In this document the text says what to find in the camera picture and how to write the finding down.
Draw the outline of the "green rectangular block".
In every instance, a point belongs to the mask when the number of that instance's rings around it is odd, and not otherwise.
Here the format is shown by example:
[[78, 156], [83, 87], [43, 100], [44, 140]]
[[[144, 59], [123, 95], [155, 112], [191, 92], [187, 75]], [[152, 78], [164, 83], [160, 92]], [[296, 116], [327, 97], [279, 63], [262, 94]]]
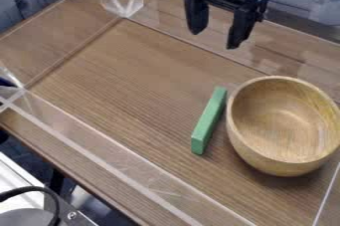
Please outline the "green rectangular block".
[[227, 89], [216, 87], [191, 133], [191, 152], [203, 155], [226, 105]]

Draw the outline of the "brown wooden bowl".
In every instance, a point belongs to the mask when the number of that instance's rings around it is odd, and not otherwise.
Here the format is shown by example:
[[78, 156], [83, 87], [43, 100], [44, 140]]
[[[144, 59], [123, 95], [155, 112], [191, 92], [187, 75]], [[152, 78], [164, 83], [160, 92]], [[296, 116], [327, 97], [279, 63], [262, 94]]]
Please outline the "brown wooden bowl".
[[228, 97], [226, 129], [246, 163], [270, 175], [300, 176], [340, 149], [340, 108], [300, 79], [255, 78]]

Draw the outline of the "clear acrylic front barrier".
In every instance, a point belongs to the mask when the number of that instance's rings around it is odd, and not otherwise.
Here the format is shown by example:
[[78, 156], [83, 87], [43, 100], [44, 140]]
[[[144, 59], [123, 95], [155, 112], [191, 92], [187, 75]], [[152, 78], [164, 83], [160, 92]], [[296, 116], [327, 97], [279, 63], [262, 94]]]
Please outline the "clear acrylic front barrier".
[[3, 66], [0, 126], [143, 226], [256, 226], [31, 93]]

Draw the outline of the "clear acrylic corner bracket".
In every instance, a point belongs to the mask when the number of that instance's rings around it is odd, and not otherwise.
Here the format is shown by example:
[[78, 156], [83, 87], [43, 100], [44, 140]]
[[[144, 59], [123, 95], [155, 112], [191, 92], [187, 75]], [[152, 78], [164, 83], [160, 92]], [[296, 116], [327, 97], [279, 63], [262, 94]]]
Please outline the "clear acrylic corner bracket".
[[100, 0], [100, 3], [108, 12], [123, 18], [131, 18], [144, 8], [144, 0]]

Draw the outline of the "grey metal bracket with screw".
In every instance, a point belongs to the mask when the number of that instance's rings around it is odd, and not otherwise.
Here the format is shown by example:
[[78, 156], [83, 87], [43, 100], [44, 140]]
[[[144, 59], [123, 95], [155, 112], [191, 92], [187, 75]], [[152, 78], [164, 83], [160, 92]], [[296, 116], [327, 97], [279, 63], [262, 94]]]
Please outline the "grey metal bracket with screw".
[[[63, 198], [59, 197], [60, 224], [59, 226], [99, 226]], [[55, 212], [55, 201], [51, 196], [44, 197], [44, 210]]]

